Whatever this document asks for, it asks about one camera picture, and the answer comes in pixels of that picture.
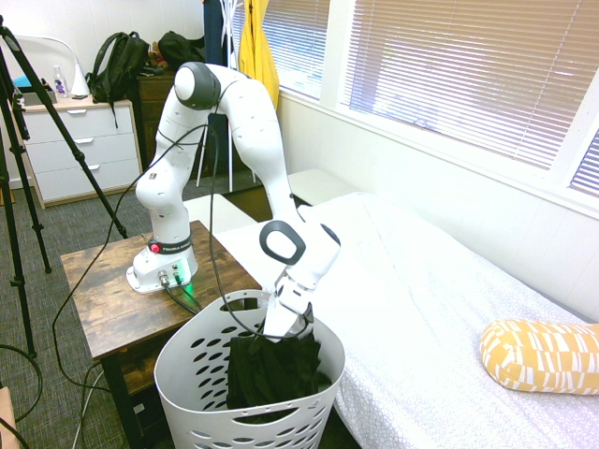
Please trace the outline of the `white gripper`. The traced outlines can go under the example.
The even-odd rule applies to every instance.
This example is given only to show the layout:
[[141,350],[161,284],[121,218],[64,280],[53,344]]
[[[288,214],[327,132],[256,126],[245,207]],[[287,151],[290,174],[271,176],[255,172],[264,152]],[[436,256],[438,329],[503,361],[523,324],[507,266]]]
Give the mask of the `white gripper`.
[[298,296],[291,293],[277,297],[272,293],[266,311],[263,334],[270,339],[284,337],[298,318],[309,309],[311,304],[306,295]]

